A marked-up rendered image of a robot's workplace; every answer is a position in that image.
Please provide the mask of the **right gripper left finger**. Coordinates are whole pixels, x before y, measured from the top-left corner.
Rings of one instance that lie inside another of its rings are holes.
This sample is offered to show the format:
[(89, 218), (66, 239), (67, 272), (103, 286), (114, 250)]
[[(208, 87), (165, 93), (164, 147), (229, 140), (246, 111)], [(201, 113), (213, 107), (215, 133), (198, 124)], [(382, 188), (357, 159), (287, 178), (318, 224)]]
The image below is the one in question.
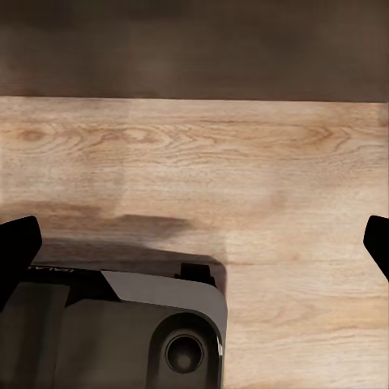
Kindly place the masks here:
[(36, 217), (0, 224), (0, 313), (41, 246), (41, 229)]

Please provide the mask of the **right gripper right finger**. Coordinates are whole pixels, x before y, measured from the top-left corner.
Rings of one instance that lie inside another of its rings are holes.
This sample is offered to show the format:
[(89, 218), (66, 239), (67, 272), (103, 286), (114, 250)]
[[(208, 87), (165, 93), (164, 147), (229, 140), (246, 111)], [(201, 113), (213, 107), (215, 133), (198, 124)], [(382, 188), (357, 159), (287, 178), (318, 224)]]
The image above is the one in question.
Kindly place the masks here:
[(363, 243), (385, 277), (389, 279), (389, 219), (371, 216), (366, 226)]

